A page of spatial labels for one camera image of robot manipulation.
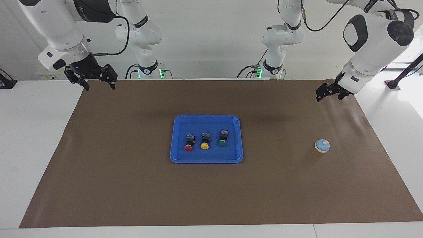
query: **white wall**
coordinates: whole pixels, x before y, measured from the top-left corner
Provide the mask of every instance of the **white wall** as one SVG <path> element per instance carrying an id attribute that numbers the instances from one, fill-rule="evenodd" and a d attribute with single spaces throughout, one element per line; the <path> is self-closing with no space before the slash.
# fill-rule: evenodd
<path id="1" fill-rule="evenodd" d="M 17 1 L 0 1 L 0 67 L 17 79 L 37 79 L 33 75 L 36 67 L 40 67 L 37 55 L 47 43 L 25 18 Z M 402 8 L 423 13 L 421 0 L 396 2 Z M 257 63 L 266 49 L 260 41 L 263 29 L 282 24 L 276 3 L 277 0 L 143 1 L 150 20 L 163 32 L 162 42 L 153 46 L 157 58 L 177 78 L 235 77 L 244 66 Z M 309 0 L 306 5 L 309 25 L 322 26 L 339 7 L 324 0 Z M 335 77 L 353 55 L 343 41 L 343 29 L 361 12 L 346 6 L 326 29 L 307 32 L 304 42 L 286 46 L 287 78 Z M 78 22 L 78 26 L 92 40 L 94 53 L 112 53 L 123 47 L 115 37 L 115 27 L 122 21 Z M 111 64 L 119 78 L 124 77 L 130 64 L 136 63 L 130 50 L 97 59 L 101 65 Z"/>

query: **yellow button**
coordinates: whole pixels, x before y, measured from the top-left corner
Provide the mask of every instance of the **yellow button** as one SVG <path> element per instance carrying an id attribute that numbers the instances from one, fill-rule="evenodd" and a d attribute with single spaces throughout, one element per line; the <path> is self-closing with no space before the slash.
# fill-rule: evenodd
<path id="1" fill-rule="evenodd" d="M 208 148 L 209 148 L 209 145 L 208 145 L 207 143 L 202 143 L 202 144 L 200 145 L 200 147 L 201 147 L 202 149 L 208 149 Z"/>

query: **green button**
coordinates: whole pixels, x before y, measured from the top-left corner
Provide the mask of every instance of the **green button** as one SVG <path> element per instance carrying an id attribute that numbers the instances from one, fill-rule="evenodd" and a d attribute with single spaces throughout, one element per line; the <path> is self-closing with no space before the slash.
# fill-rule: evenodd
<path id="1" fill-rule="evenodd" d="M 219 141 L 219 146 L 225 147 L 226 146 L 226 141 Z"/>

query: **green light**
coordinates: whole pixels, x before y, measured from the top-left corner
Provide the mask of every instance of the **green light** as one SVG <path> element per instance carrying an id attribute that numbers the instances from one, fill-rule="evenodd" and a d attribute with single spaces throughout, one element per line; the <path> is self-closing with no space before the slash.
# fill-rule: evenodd
<path id="1" fill-rule="evenodd" d="M 263 70 L 260 69 L 260 68 L 258 68 L 258 72 L 257 72 L 257 74 L 255 76 L 256 77 L 261 77 L 262 74 L 263 74 Z"/>
<path id="2" fill-rule="evenodd" d="M 163 70 L 159 69 L 159 72 L 161 78 L 166 78 L 166 73 Z"/>

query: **black stand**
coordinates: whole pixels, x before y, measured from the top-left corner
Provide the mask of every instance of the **black stand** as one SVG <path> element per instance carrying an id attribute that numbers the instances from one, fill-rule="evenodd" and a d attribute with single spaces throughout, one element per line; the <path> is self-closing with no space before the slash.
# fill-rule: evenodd
<path id="1" fill-rule="evenodd" d="M 401 79 L 407 76 L 407 74 L 410 73 L 422 61 L 423 61 L 423 54 L 417 57 L 417 59 L 413 63 L 411 63 L 406 69 L 404 69 L 404 71 L 396 79 L 392 81 L 385 81 L 385 84 L 388 86 L 388 88 L 392 90 L 400 90 L 401 88 L 398 87 L 399 81 L 401 81 Z"/>
<path id="2" fill-rule="evenodd" d="M 0 89 L 12 89 L 18 80 L 7 79 L 2 74 L 0 74 Z"/>

